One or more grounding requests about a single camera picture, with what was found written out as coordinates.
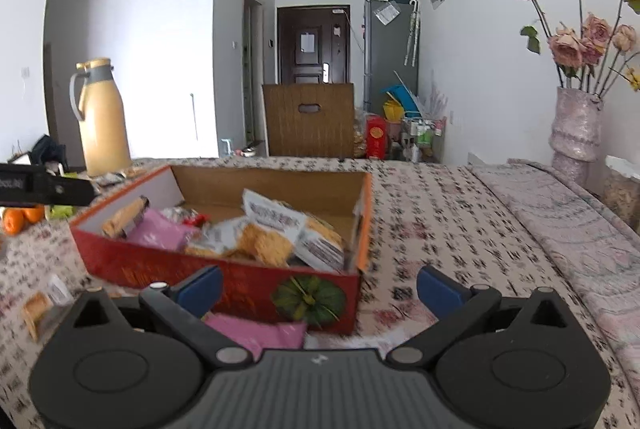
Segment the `grey refrigerator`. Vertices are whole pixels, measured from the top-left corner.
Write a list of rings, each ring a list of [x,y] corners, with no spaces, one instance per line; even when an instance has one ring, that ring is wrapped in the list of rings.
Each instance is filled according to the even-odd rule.
[[[386,88],[401,82],[418,94],[419,64],[405,61],[413,8],[395,1],[364,2],[363,108],[382,115]]]

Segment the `oat crisp snack packet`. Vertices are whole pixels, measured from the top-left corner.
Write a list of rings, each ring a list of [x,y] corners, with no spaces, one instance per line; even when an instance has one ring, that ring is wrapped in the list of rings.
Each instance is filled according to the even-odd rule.
[[[270,200],[252,190],[243,191],[243,209],[247,218],[268,231],[277,232],[295,244],[306,225],[303,212]]]

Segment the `orange fruit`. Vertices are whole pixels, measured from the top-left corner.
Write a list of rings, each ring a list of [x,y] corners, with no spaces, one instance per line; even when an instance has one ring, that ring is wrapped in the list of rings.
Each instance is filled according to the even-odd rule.
[[[26,218],[22,209],[6,208],[2,214],[2,229],[6,235],[14,236],[25,229]]]
[[[46,209],[43,206],[25,207],[22,212],[29,224],[37,224],[46,216]]]

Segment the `red cardboard pumpkin box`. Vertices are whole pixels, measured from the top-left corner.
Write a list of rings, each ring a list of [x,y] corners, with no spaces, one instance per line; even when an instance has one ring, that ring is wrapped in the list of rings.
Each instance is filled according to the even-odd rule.
[[[345,244],[342,272],[314,270],[295,244],[250,221],[252,190],[328,223]],[[213,264],[224,275],[216,310],[262,323],[304,322],[347,335],[356,325],[368,263],[372,179],[365,172],[167,165],[124,186],[70,223],[87,271],[129,288],[176,284]],[[134,245],[125,236],[146,209],[191,210],[200,232],[181,251]]]

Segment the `patterned calligraphy tablecloth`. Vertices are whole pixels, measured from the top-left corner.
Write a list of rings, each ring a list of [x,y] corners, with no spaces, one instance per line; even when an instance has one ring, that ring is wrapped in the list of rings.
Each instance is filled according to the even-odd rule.
[[[434,317],[416,299],[416,272],[438,267],[457,281],[487,283],[506,296],[526,296],[550,286],[568,303],[611,374],[612,390],[599,425],[635,428],[637,389],[582,299],[540,245],[469,169],[401,162],[329,158],[204,160],[204,166],[301,171],[362,171],[372,176],[373,217],[369,267],[363,276],[356,332],[386,335],[421,331]],[[64,221],[42,221],[4,242],[1,260],[1,407],[17,428],[40,419],[27,393],[28,375],[40,347],[27,331],[22,308],[51,275],[70,290],[96,285]]]

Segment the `yellow dried flower branches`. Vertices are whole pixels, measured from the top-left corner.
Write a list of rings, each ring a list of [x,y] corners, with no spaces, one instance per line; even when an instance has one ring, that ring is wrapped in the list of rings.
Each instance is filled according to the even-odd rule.
[[[640,72],[637,68],[628,67],[623,74],[624,78],[627,80],[630,88],[634,90],[634,92],[640,91]]]

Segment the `pink grey folded blanket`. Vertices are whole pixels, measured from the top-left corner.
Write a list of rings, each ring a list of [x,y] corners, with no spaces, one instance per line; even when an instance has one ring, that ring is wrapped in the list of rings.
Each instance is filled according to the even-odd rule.
[[[515,160],[471,171],[552,259],[638,388],[639,235],[549,166]]]

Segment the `small green packet far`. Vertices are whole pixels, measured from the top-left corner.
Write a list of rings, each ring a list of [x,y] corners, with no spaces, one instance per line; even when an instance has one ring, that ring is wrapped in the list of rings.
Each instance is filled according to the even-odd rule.
[[[46,207],[46,218],[48,220],[67,220],[75,215],[76,208],[68,205],[54,205]]]

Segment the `white label snack packet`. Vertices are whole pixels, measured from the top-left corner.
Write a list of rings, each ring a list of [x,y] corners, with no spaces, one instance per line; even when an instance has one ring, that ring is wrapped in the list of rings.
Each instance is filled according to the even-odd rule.
[[[342,272],[345,267],[343,238],[328,223],[307,215],[294,256],[308,267],[322,272]]]

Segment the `pink snack packet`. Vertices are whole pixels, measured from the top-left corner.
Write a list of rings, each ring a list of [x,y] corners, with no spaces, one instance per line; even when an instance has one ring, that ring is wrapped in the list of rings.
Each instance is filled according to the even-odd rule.
[[[293,323],[259,323],[249,319],[209,313],[204,323],[218,333],[242,345],[258,360],[265,350],[298,350],[303,347],[307,324]]]
[[[143,247],[181,251],[200,232],[198,227],[186,223],[191,218],[191,210],[182,207],[149,208],[125,239]]]

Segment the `dark brown entrance door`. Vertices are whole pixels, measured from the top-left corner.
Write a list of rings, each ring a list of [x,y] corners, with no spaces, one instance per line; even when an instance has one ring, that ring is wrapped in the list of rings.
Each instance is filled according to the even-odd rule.
[[[351,82],[349,6],[277,10],[280,85]]]

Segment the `pink textured vase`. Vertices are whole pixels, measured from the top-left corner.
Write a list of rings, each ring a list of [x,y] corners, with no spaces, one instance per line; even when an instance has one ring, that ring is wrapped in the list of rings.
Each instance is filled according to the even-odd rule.
[[[551,166],[570,180],[585,186],[591,164],[598,158],[601,144],[601,98],[591,93],[559,88],[549,145]]]

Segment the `yellow thermos jug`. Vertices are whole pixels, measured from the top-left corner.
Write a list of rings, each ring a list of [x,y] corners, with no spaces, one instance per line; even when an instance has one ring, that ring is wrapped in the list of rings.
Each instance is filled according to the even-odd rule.
[[[131,166],[124,104],[112,71],[109,58],[96,58],[77,63],[70,77],[70,106],[79,124],[89,177]]]

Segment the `clear jar of nuts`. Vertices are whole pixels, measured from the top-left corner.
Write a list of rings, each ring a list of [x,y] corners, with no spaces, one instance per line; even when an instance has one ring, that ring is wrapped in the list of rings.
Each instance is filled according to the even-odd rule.
[[[606,178],[602,202],[632,230],[639,229],[640,174],[637,164],[620,157],[605,157]]]

